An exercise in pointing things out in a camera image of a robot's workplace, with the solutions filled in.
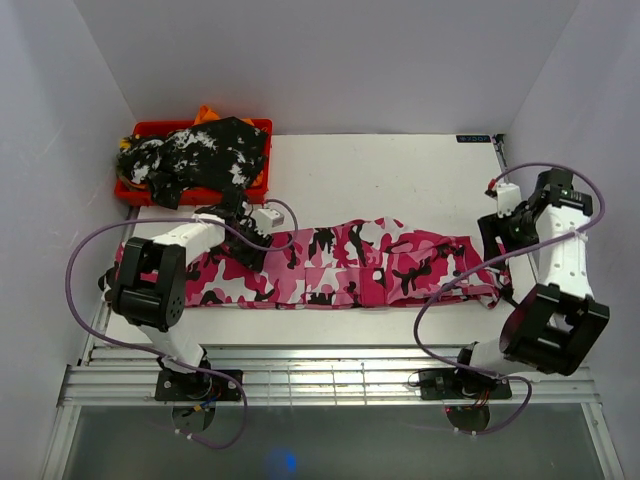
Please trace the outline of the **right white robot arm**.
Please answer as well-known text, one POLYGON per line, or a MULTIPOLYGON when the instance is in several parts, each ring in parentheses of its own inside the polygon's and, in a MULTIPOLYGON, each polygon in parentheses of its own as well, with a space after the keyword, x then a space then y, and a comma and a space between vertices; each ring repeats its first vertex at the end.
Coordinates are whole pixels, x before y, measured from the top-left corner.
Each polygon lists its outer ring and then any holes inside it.
POLYGON ((515 305, 500 336, 464 347, 451 375, 454 390, 474 397, 497 383, 491 373, 526 371, 569 376, 580 366, 610 318, 597 302, 587 275, 590 195, 573 187, 573 175, 551 168, 541 172, 528 199, 512 183, 495 187, 495 213, 479 219, 487 260, 501 253, 539 246, 538 281, 515 305))

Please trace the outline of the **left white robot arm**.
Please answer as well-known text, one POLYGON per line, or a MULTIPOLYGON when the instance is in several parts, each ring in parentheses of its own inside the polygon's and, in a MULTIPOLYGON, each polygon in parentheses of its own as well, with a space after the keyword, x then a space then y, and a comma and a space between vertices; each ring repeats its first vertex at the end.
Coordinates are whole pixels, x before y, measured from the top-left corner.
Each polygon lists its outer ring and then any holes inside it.
POLYGON ((226 193, 221 203, 201 207, 192 220, 150 239, 130 238, 124 246, 111 287, 115 313, 137 327, 159 352, 162 387, 178 398, 200 400, 213 390, 205 349, 181 321, 186 307, 187 266, 215 247, 253 271, 262 268, 272 246, 281 212, 255 208, 240 193, 226 193))

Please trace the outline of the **pink camouflage trousers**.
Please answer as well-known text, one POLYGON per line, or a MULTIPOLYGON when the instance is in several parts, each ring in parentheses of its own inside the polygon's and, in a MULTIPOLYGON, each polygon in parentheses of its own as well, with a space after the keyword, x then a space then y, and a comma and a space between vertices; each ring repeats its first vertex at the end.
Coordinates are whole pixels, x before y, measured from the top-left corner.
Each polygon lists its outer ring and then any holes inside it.
POLYGON ((271 236, 260 272, 241 266, 222 247, 189 264, 186 306, 412 306, 455 281, 441 302, 478 300, 492 308, 510 283, 507 268, 483 266, 469 237, 412 229, 390 217, 271 236))

